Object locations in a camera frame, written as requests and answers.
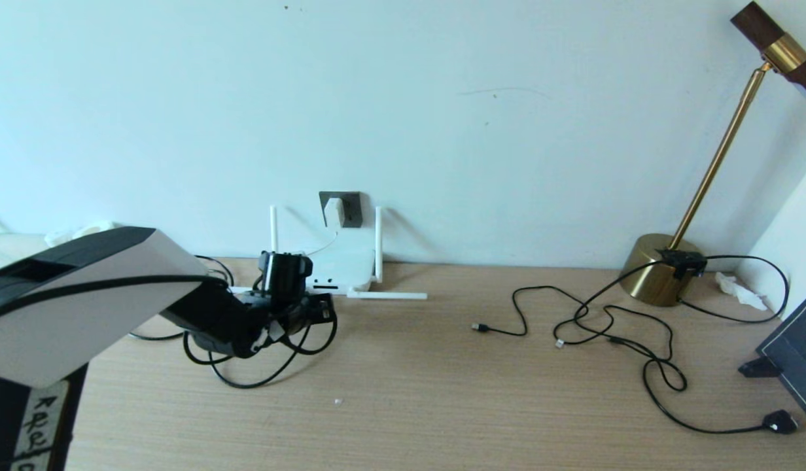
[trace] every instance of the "wall outlet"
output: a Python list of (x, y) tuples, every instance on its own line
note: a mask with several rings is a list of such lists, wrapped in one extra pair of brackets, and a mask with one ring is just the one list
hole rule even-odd
[(342, 200), (345, 213), (345, 221), (342, 227), (362, 227), (362, 204), (359, 202), (359, 191), (319, 191), (319, 202), (322, 203), (322, 217), (324, 217), (324, 206), (331, 198)]

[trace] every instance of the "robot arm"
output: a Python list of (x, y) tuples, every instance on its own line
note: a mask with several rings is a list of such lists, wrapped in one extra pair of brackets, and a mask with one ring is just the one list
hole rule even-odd
[[(88, 235), (1, 268), (0, 469), (17, 468), (17, 457), (26, 457), (21, 469), (60, 468), (85, 365), (156, 313), (201, 348), (237, 358), (277, 342), (306, 353), (289, 335), (313, 324), (334, 323), (332, 339), (330, 295), (305, 290), (310, 259), (263, 253), (259, 268), (262, 289), (236, 297), (162, 232), (140, 227)], [(43, 412), (45, 425), (33, 420)]]

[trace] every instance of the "desk surface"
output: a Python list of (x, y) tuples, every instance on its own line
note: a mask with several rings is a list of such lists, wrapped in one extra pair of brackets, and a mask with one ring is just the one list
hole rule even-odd
[[(227, 262), (241, 283), (256, 274), (254, 260)], [(690, 388), (667, 390), (657, 372), (652, 384), (679, 417), (747, 427), (784, 408), (803, 420), (791, 436), (709, 436), (673, 424), (642, 386), (643, 357), (606, 341), (553, 346), (553, 325), (574, 311), (553, 292), (520, 295), (527, 337), (470, 328), (519, 328), (516, 287), (555, 284), (585, 298), (615, 275), (389, 264), (385, 290), (428, 291), (429, 300), (336, 298), (340, 333), (328, 351), (297, 358), (280, 381), (251, 391), (190, 363), (179, 341), (122, 339), (90, 364), (68, 469), (806, 469), (801, 409), (777, 379), (736, 372), (776, 323), (646, 307), (618, 287), (601, 298), (657, 313), (675, 329), (675, 359)], [(690, 298), (762, 315), (710, 278), (696, 281)], [(142, 333), (166, 333), (163, 322)], [(622, 314), (614, 329), (664, 351), (664, 331), (652, 324)], [(308, 345), (322, 342), (323, 331)], [(274, 346), (224, 372), (262, 377), (286, 354)]]

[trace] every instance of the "gold desk lamp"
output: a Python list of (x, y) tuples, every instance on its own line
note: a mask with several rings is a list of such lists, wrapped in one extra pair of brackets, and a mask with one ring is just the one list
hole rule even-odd
[[(663, 260), (659, 251), (699, 253), (699, 249), (695, 245), (684, 241), (685, 230), (688, 229), (693, 215), (705, 197), (705, 192), (708, 191), (711, 181), (717, 174), (723, 157), (726, 157), (726, 152), (746, 116), (746, 111), (749, 110), (749, 105), (755, 98), (758, 87), (761, 86), (765, 73), (774, 69), (786, 80), (798, 84), (806, 90), (806, 52), (757, 3), (752, 2), (747, 5), (731, 19), (731, 23), (758, 48), (764, 63), (752, 72), (752, 77), (749, 78), (749, 83), (746, 84), (746, 89), (741, 95), (741, 102), (735, 110), (735, 116), (732, 116), (729, 128), (726, 129), (726, 134), (723, 136), (720, 146), (717, 147), (711, 165), (705, 172), (697, 193), (694, 194), (688, 210), (685, 211), (676, 233), (674, 235), (642, 235), (636, 241), (622, 274), (639, 268), (639, 266)], [(693, 275), (693, 271), (687, 271), (681, 277), (675, 277), (675, 269), (672, 266), (657, 263), (625, 278), (621, 281), (621, 286), (639, 301), (655, 306), (673, 306), (684, 295)]]

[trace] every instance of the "tissue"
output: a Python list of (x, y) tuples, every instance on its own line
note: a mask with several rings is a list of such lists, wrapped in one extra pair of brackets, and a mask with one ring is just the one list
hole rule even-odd
[(720, 289), (723, 292), (734, 296), (741, 304), (747, 304), (761, 311), (767, 310), (767, 306), (764, 305), (764, 302), (761, 301), (761, 298), (757, 294), (737, 284), (737, 278), (727, 277), (727, 275), (718, 271), (717, 274), (714, 275), (714, 279), (720, 284)]

